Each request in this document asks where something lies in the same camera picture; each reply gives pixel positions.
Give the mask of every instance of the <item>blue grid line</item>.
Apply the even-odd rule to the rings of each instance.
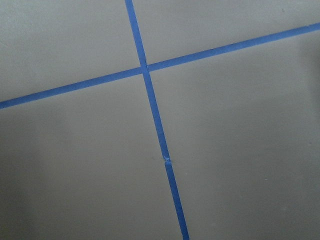
[[[220,46],[220,47],[205,50],[205,51],[200,51],[200,52],[196,52],[196,53],[192,53],[192,54],[188,54],[188,55],[184,55],[184,56],[180,56],[180,57],[175,57],[172,59],[168,59],[168,60],[164,60],[164,61],[160,61],[160,62],[156,62],[156,63],[152,63],[152,64],[147,65],[147,68],[150,72],[153,72],[156,70],[169,68],[172,66],[185,64],[188,62],[192,62],[192,61],[196,61],[196,60],[200,60],[200,59],[204,59],[204,58],[209,58],[209,57],[213,57],[213,56],[217,56],[217,55],[221,55],[221,54],[253,47],[256,45],[266,44],[269,42],[274,42],[277,40],[290,38],[290,37],[294,37],[294,36],[298,36],[298,35],[303,35],[303,34],[311,33],[314,31],[319,31],[319,30],[320,30],[320,22],[315,23],[315,24],[311,24],[311,25],[307,25],[307,26],[293,28],[293,29],[286,30],[286,31],[281,31],[278,33],[270,34],[270,35],[252,38],[252,39],[245,40],[245,41],[240,41],[240,42],[228,44],[225,46]],[[16,97],[13,99],[1,101],[0,102],[0,109],[5,109],[5,108],[9,108],[9,107],[12,107],[15,105],[20,105],[20,104],[36,101],[39,99],[49,98],[49,97],[52,97],[55,95],[64,94],[64,93],[68,93],[71,91],[88,88],[91,86],[132,77],[135,75],[139,75],[141,73],[142,72],[141,72],[140,67],[137,67],[137,68],[132,68],[132,69],[128,69],[125,71],[120,71],[120,72],[112,73],[109,75],[105,75],[105,76],[101,76],[101,77],[97,77],[97,78],[93,78],[93,79],[89,79],[89,80],[85,80],[85,81],[80,81],[80,82],[48,89],[45,91],[40,91],[40,92]]]
[[[146,54],[145,54],[144,46],[142,43],[141,34],[139,31],[139,26],[138,26],[134,5],[132,3],[132,0],[125,0],[125,5],[128,12],[129,20],[130,20],[130,25],[132,29],[135,46],[136,46],[136,51],[138,53],[138,57],[140,61],[140,67],[141,67],[144,84],[145,84],[146,92],[147,92],[150,107],[151,107],[151,112],[154,120],[154,125],[156,128],[156,133],[158,136],[160,148],[161,148],[161,153],[164,158],[164,166],[165,166],[166,174],[169,180],[171,194],[172,194],[180,230],[182,233],[182,238],[183,240],[189,240],[190,238],[189,238],[188,228],[185,220],[185,215],[184,215],[184,211],[183,211],[180,196],[179,196],[178,186],[176,183],[176,178],[175,178],[174,170],[173,170],[170,155],[169,155],[169,150],[166,142],[164,129],[161,123],[161,118],[160,118],[160,113],[158,109],[154,87],[152,85],[150,72],[148,70]]]

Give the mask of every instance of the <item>gray floor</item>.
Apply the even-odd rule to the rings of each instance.
[[[318,0],[134,0],[148,63]],[[0,101],[139,66],[122,0],[3,0]],[[192,240],[318,240],[320,32],[151,73]],[[182,239],[142,75],[0,110],[0,239]]]

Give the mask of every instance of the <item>blue line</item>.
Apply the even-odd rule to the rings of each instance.
[[[205,51],[188,54],[185,56],[172,58],[165,61],[156,62],[148,65],[148,69],[149,71],[152,72],[152,71],[156,71],[164,68],[169,68],[175,65],[196,61],[199,59],[204,59],[204,58],[208,58],[208,57],[212,57],[220,54],[237,51],[240,49],[253,47],[256,45],[261,45],[261,44],[265,44],[265,43],[269,43],[269,42],[273,42],[273,41],[277,41],[285,38],[290,38],[290,37],[294,37],[302,34],[311,33],[318,30],[320,30],[320,22],[312,25],[308,25],[308,26],[302,26],[302,27],[298,27],[298,28],[294,28],[286,31],[281,31],[278,33],[270,34],[270,35],[252,38],[245,41],[240,41],[240,42],[225,45],[225,46],[220,46],[220,47],[205,50]]]
[[[170,189],[173,197],[173,202],[176,210],[176,214],[178,217],[181,233],[183,240],[189,240],[189,233],[187,229],[187,224],[185,220],[185,215],[184,211],[182,208],[179,192],[178,192],[178,187],[175,179],[175,174],[174,170],[171,164],[170,156],[169,156],[169,151],[168,151],[168,146],[166,142],[166,137],[164,133],[164,129],[161,123],[161,118],[160,118],[160,113],[157,105],[157,100],[156,100],[156,95],[154,91],[154,87],[152,85],[151,81],[151,76],[148,70],[148,65],[147,65],[147,60],[146,60],[146,54],[144,50],[144,46],[142,43],[140,31],[139,31],[139,26],[138,26],[138,21],[134,9],[134,5],[132,3],[132,0],[125,0],[125,5],[126,9],[128,12],[130,24],[131,24],[131,29],[133,33],[133,38],[136,46],[136,50],[138,53],[139,61],[140,61],[140,66],[141,66],[141,71],[143,74],[143,79],[144,79],[144,84],[146,88],[146,92],[148,95],[150,107],[151,107],[151,112],[153,115],[153,120],[154,120],[154,125],[156,128],[156,133],[158,136],[162,156],[165,160],[164,165],[165,165],[165,170],[166,174],[169,180],[170,184]]]
[[[40,91],[37,93],[25,95],[25,96],[20,96],[17,98],[13,98],[10,100],[0,102],[0,109],[9,108],[9,107],[19,105],[19,104],[25,104],[25,103],[36,101],[39,99],[45,99],[45,98],[52,97],[55,95],[64,94],[64,93],[68,93],[71,91],[76,91],[79,89],[84,89],[84,88],[92,87],[95,85],[104,84],[104,83],[108,83],[108,82],[119,80],[119,79],[124,79],[127,77],[132,77],[132,76],[139,75],[139,74],[141,74],[141,69],[140,69],[140,67],[137,67],[137,68],[132,68],[132,69],[125,70],[125,71],[112,73],[112,74],[105,75],[105,76],[92,78],[92,79],[85,80],[85,81],[72,83],[72,84],[65,85],[65,86],[52,88],[52,89],[45,90],[45,91]]]

